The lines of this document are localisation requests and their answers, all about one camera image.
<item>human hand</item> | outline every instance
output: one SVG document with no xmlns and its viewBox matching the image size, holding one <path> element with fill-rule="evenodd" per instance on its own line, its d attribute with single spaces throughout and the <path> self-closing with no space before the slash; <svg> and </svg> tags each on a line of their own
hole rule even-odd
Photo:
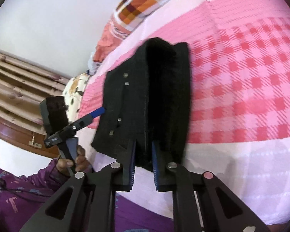
<svg viewBox="0 0 290 232">
<path fill-rule="evenodd" d="M 85 157 L 85 149 L 82 148 L 80 145 L 77 145 L 77 153 L 78 153 L 78 156 L 75 159 L 75 163 L 76 163 L 75 171 L 76 172 L 84 171 L 90 165 L 90 162 Z M 60 173 L 66 176 L 70 176 L 68 172 L 68 168 L 72 166 L 73 166 L 73 161 L 69 159 L 59 159 L 57 162 L 56 168 Z"/>
</svg>

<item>pink and white fabric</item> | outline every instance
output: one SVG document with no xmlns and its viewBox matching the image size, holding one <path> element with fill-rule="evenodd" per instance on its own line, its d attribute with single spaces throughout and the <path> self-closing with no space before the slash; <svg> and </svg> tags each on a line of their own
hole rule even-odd
<svg viewBox="0 0 290 232">
<path fill-rule="evenodd" d="M 290 219 L 290 9 L 284 0 L 171 0 L 148 17 L 90 78 L 79 117 L 100 107 L 108 70 L 147 38 L 188 42 L 192 108 L 184 165 L 215 173 L 265 223 Z M 89 144 L 98 125 L 79 132 Z M 97 154 L 96 169 L 112 161 Z M 172 197 L 136 170 L 123 193 L 172 217 Z"/>
</svg>

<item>black cloth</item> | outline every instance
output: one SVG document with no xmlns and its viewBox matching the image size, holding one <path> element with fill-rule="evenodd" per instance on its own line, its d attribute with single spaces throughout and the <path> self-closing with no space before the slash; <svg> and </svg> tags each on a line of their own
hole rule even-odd
<svg viewBox="0 0 290 232">
<path fill-rule="evenodd" d="M 187 43 L 171 45 L 160 38 L 143 43 L 135 54 L 107 73 L 105 114 L 92 142 L 98 152 L 116 158 L 137 141 L 136 165 L 152 170 L 151 141 L 181 163 L 188 133 L 190 64 Z"/>
</svg>

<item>purple shirt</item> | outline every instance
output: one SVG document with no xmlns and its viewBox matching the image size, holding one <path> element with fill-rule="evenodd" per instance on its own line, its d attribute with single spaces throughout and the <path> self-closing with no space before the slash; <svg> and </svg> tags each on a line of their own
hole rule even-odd
<svg viewBox="0 0 290 232">
<path fill-rule="evenodd" d="M 0 169 L 0 178 L 6 182 L 6 188 L 10 189 L 5 191 L 0 187 L 0 220 L 9 232 L 18 232 L 49 196 L 67 181 L 68 177 L 56 169 L 56 163 L 57 159 L 53 159 L 47 168 L 28 177 L 16 177 Z M 117 195 L 115 232 L 128 231 L 172 232 L 173 221 Z"/>
</svg>

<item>person's arm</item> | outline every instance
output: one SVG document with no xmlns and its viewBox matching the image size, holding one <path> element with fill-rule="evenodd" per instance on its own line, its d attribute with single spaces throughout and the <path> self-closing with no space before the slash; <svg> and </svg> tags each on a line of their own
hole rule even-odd
<svg viewBox="0 0 290 232">
<path fill-rule="evenodd" d="M 81 146 L 78 146 L 77 153 L 79 155 L 75 159 L 77 164 L 75 170 L 77 172 L 86 171 L 90 163 L 85 158 L 85 150 Z M 73 162 L 69 159 L 53 159 L 46 168 L 40 169 L 38 173 L 28 177 L 23 175 L 20 178 L 36 187 L 57 191 L 69 179 L 67 168 L 72 165 Z"/>
</svg>

